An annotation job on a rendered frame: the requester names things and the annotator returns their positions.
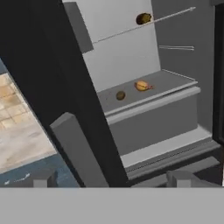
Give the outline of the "small grey door bin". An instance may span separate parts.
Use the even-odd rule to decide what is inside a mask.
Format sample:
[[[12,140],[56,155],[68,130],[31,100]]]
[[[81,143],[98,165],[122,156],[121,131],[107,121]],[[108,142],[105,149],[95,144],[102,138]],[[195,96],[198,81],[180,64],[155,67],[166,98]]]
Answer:
[[[68,15],[69,22],[73,28],[74,36],[79,44],[80,51],[82,53],[93,51],[94,46],[78,4],[76,2],[65,2],[64,7],[66,14]]]

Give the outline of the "grey solid fridge shelf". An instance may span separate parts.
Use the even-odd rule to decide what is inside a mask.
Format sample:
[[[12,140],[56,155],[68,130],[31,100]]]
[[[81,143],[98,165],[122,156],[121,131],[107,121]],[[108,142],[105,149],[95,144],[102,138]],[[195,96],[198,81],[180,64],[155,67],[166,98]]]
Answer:
[[[154,88],[146,91],[138,91],[135,88],[135,83],[137,81],[146,81]],[[97,95],[105,116],[111,116],[122,110],[136,106],[137,104],[155,100],[169,93],[194,86],[197,83],[198,82],[193,78],[171,71],[161,70],[105,89]],[[118,91],[124,91],[126,94],[125,98],[121,101],[116,99],[116,93]]]

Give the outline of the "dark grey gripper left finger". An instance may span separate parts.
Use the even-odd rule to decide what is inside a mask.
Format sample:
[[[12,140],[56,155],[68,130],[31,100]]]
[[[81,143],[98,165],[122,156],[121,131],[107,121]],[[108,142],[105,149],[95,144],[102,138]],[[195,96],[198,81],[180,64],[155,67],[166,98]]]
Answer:
[[[33,173],[26,173],[22,178],[6,181],[5,187],[21,188],[49,188],[57,187],[58,173],[55,170],[40,170]]]

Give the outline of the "blue cupboard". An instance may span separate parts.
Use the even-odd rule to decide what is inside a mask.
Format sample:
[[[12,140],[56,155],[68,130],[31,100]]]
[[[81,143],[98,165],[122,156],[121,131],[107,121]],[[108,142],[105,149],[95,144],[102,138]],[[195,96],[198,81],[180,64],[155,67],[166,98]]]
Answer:
[[[57,184],[59,187],[79,187],[78,182],[68,169],[66,163],[58,154],[1,173],[0,185],[23,179],[27,174],[32,175],[34,172],[51,169],[55,169],[58,172]]]

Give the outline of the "grey fridge drawer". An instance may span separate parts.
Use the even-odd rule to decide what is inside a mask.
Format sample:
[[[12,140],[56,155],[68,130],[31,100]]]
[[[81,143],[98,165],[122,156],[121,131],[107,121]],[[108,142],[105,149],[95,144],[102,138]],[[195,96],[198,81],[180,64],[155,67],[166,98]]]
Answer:
[[[197,95],[190,87],[107,119],[121,156],[198,127]]]

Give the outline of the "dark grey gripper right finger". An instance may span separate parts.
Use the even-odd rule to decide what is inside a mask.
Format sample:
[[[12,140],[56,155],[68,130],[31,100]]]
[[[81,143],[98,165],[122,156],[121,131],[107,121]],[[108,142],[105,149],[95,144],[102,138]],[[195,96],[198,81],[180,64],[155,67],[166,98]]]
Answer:
[[[197,178],[188,171],[168,171],[166,173],[167,187],[176,188],[211,188],[219,185]]]

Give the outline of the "black fridge with grey inside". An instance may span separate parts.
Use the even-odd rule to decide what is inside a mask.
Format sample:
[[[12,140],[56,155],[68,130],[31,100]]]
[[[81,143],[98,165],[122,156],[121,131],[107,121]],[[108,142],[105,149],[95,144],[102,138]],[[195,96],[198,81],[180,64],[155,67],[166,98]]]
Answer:
[[[166,173],[173,170],[190,172],[199,179],[220,184],[224,163],[224,141],[221,140],[223,93],[217,87],[220,77],[215,61],[216,0],[62,1],[63,4],[78,4],[92,43],[139,26],[136,18],[141,13],[150,13],[153,21],[196,6],[194,11],[93,44],[94,50],[82,56],[97,94],[161,70],[198,82],[182,89],[200,88],[196,129],[120,155],[130,186],[165,186]],[[158,46],[194,46],[194,51],[159,49]],[[108,119],[119,113],[105,117]]]

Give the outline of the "black fridge door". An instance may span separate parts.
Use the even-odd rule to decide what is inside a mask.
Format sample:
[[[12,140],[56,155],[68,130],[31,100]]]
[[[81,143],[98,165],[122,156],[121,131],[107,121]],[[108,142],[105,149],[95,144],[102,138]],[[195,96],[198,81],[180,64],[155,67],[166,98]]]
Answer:
[[[51,124],[75,115],[108,187],[128,177],[61,0],[0,0],[0,59],[61,155]]]

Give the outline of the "orange chicken drumstick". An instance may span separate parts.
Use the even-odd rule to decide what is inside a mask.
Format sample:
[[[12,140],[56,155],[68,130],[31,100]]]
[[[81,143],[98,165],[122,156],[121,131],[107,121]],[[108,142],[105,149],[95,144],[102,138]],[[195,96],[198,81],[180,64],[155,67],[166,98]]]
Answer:
[[[153,89],[154,87],[152,85],[150,85],[148,82],[143,81],[143,80],[139,80],[135,83],[135,88],[138,91],[146,91],[146,90],[150,90]]]

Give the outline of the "brown sweet potato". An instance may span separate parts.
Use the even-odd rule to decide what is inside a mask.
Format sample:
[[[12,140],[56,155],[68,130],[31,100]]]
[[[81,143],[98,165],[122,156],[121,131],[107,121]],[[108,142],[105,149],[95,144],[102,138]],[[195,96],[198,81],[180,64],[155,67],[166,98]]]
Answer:
[[[136,23],[143,25],[151,21],[152,15],[150,13],[141,13],[136,17]]]

